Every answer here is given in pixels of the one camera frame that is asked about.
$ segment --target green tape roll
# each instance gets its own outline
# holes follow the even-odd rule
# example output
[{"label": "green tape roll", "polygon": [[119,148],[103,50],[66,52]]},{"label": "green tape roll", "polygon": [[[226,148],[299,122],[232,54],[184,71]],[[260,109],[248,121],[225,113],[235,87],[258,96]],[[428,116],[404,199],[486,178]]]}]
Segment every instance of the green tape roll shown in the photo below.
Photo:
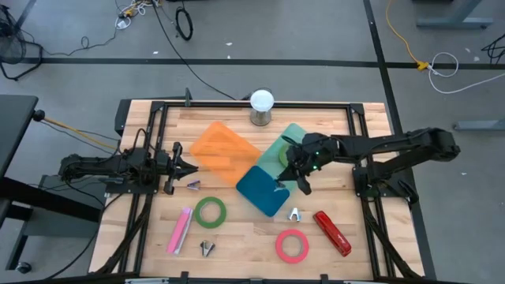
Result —
[{"label": "green tape roll", "polygon": [[[205,205],[207,205],[207,203],[210,202],[218,204],[219,209],[221,211],[221,214],[219,214],[219,217],[214,222],[207,222],[202,219],[202,208]],[[219,225],[223,224],[224,219],[226,218],[226,207],[224,206],[224,203],[219,198],[212,196],[205,197],[202,200],[200,200],[200,202],[198,202],[198,204],[196,205],[195,212],[196,212],[195,214],[196,222],[198,222],[203,228],[207,229],[213,229],[218,227]]]},{"label": "green tape roll", "polygon": [[287,167],[288,165],[286,152],[289,147],[290,147],[289,144],[284,144],[279,150],[279,161],[284,167]]}]

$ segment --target wooden table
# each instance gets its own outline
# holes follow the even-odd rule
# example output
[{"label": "wooden table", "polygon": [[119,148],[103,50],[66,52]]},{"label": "wooden table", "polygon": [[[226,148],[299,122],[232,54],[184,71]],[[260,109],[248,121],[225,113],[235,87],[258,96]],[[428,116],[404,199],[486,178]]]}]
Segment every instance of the wooden table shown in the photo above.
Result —
[{"label": "wooden table", "polygon": [[[122,148],[131,148],[136,131],[145,128],[150,106],[149,100],[132,101]],[[364,103],[364,108],[370,136],[391,134],[382,103]],[[307,132],[349,134],[344,110],[275,108],[272,110],[271,123],[264,127],[257,127],[249,121],[249,111],[249,108],[241,107],[171,107],[163,148],[171,151],[172,144],[179,141],[184,148],[183,159],[200,166],[189,154],[189,148],[214,121],[221,121],[262,152],[293,122]],[[390,158],[391,155],[378,155],[376,160]],[[294,190],[274,218],[263,215],[235,188],[226,185],[204,168],[177,181],[173,196],[164,194],[160,188],[152,204],[141,275],[179,277],[182,271],[188,271],[191,278],[319,279],[321,274],[328,274],[330,279],[372,279],[361,202],[355,196],[351,169],[352,165],[349,164],[326,165],[323,170],[309,177],[312,194],[305,196],[300,190]],[[201,180],[201,190],[187,189],[186,185],[196,179]],[[172,256],[166,253],[172,229],[182,208],[194,208],[206,196],[216,196],[224,202],[226,221],[215,229],[205,229],[193,220],[181,254]],[[123,238],[131,198],[131,195],[122,196],[103,214],[90,271],[101,267]],[[300,210],[301,222],[287,219],[292,207]],[[411,268],[423,275],[407,203],[401,198],[384,198],[383,209],[391,242]],[[314,223],[312,215],[319,210],[328,214],[352,245],[353,250],[347,257],[342,257],[336,251]],[[212,207],[207,211],[205,213],[209,215],[216,214]],[[289,228],[302,231],[309,239],[309,255],[298,264],[282,262],[275,252],[277,235]],[[208,258],[201,255],[202,240],[216,244]],[[381,274],[385,275],[382,248],[377,240],[376,244]],[[136,241],[130,252],[135,252],[135,246]],[[287,252],[297,249],[297,246],[296,241],[285,242]],[[130,253],[130,270],[133,255]]]}]

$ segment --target white cable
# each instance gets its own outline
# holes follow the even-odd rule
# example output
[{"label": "white cable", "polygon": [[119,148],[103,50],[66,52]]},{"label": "white cable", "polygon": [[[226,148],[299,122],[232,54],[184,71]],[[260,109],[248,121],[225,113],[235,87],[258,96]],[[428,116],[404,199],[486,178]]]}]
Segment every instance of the white cable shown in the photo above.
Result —
[{"label": "white cable", "polygon": [[[148,4],[146,0],[132,0],[132,3],[129,6],[126,6],[125,8],[121,9],[121,12],[119,14],[122,15],[126,10],[132,9],[133,7],[134,10],[136,10],[140,15],[143,16],[145,15],[145,7],[151,7],[151,6],[152,4]],[[119,26],[118,24],[121,23],[120,20],[123,20],[125,22],[125,25]],[[122,30],[128,28],[131,24],[132,24],[131,17],[124,17],[124,18],[117,17],[114,26],[116,27],[116,29]]]},{"label": "white cable", "polygon": [[[445,74],[442,74],[442,73],[436,71],[435,68],[433,68],[433,66],[435,66],[435,60],[436,60],[436,58],[439,57],[439,55],[441,55],[441,54],[445,54],[445,55],[450,56],[450,57],[452,57],[454,59],[454,61],[456,63],[456,69],[454,70],[453,73],[445,75]],[[458,62],[458,59],[454,55],[452,55],[452,54],[450,54],[448,52],[440,52],[440,53],[436,54],[435,57],[432,60],[432,64],[428,65],[428,69],[429,69],[429,72],[428,72],[429,82],[432,84],[432,87],[435,89],[435,91],[437,91],[437,92],[439,92],[441,94],[445,94],[445,95],[455,94],[457,92],[465,91],[466,89],[469,89],[469,88],[478,86],[480,84],[487,83],[487,82],[490,82],[492,80],[495,80],[495,79],[498,79],[500,77],[505,76],[505,73],[503,73],[503,74],[500,74],[500,75],[495,76],[493,78],[489,78],[487,80],[483,80],[483,81],[477,82],[475,84],[471,84],[469,86],[466,86],[464,88],[460,88],[460,89],[455,90],[455,91],[448,91],[448,92],[446,92],[446,91],[440,91],[437,87],[435,87],[435,84],[433,84],[433,80],[432,80],[432,73],[433,73],[433,75],[437,75],[437,76],[440,76],[440,77],[443,77],[443,78],[450,78],[450,77],[456,75],[456,73],[458,72],[458,68],[459,68],[459,62]]]}]

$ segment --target silver clip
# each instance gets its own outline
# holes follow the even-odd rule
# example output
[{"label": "silver clip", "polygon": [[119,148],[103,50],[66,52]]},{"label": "silver clip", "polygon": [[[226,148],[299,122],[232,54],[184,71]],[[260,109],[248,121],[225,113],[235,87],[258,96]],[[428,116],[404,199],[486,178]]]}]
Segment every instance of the silver clip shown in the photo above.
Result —
[{"label": "silver clip", "polygon": [[289,216],[287,216],[287,218],[288,218],[289,220],[293,220],[293,216],[294,216],[294,215],[296,215],[296,216],[297,216],[297,222],[300,222],[300,220],[301,220],[301,215],[300,215],[300,213],[298,213],[298,208],[296,208],[296,207],[295,207],[295,208],[293,208],[293,209],[291,210],[291,214],[290,214]]},{"label": "silver clip", "polygon": [[211,253],[212,249],[214,249],[214,243],[210,241],[202,241],[200,243],[200,247],[202,248],[202,256],[207,257],[209,253]]},{"label": "silver clip", "polygon": [[200,180],[195,180],[188,183],[188,189],[200,190]]}]

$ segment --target concrete floor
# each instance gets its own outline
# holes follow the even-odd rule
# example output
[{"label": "concrete floor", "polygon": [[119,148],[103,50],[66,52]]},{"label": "concrete floor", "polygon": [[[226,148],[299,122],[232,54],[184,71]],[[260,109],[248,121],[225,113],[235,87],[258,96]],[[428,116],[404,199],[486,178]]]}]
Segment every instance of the concrete floor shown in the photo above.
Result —
[{"label": "concrete floor", "polygon": [[[28,0],[0,2],[10,6],[11,13],[18,18]],[[396,1],[390,18],[421,60],[431,61],[434,54],[447,51],[460,62],[474,63],[477,56],[480,59],[477,63],[487,63],[488,58],[480,49],[504,32],[503,1],[482,2],[472,14],[494,17],[494,25],[484,31],[415,27],[415,17],[447,14],[461,3],[459,0],[452,5]],[[384,0],[372,0],[386,61],[410,62],[403,43],[386,25],[386,4]],[[169,15],[173,17],[178,5],[169,6]],[[186,8],[195,27],[190,42],[176,38],[173,27],[163,18],[171,39],[185,58],[225,59],[229,55],[251,59],[376,61],[360,1],[208,0],[187,2]],[[115,9],[111,0],[39,0],[23,29],[48,50],[68,52],[80,46],[82,36],[87,36],[91,44],[111,37]],[[118,32],[117,39],[108,46],[81,51],[73,57],[176,58],[177,55],[170,49],[153,11],[148,9],[145,16],[133,19],[131,27]],[[27,67],[20,64],[8,66],[8,70],[15,73]],[[377,68],[261,65],[196,65],[193,68],[209,84],[236,98],[258,87],[269,87],[277,100],[386,102]],[[441,95],[431,88],[426,73],[415,69],[388,71],[404,130],[427,126],[450,130],[457,120],[503,117],[505,78],[458,94]],[[454,78],[436,80],[436,84],[452,90],[500,73],[503,71],[462,70]],[[19,82],[0,78],[0,94],[37,95],[38,108],[44,109],[48,117],[110,136],[116,135],[114,114],[120,99],[182,95],[186,87],[197,99],[222,99],[183,65],[46,64]],[[503,282],[500,272],[505,256],[502,242],[505,192],[500,175],[505,166],[502,150],[505,134],[454,133],[454,136],[462,149],[456,160],[414,168],[437,278]],[[71,153],[103,156],[102,152],[45,125],[32,123],[7,175],[38,183],[42,174],[56,174],[60,159]],[[18,228],[17,222],[9,222],[0,230],[0,261],[6,260]],[[32,263],[34,271],[27,275],[0,271],[0,279],[10,282],[43,278],[68,263],[86,243],[84,239],[30,240],[22,260]],[[49,249],[58,251],[58,257],[50,261],[44,258]],[[66,275],[85,273],[90,253]]]}]

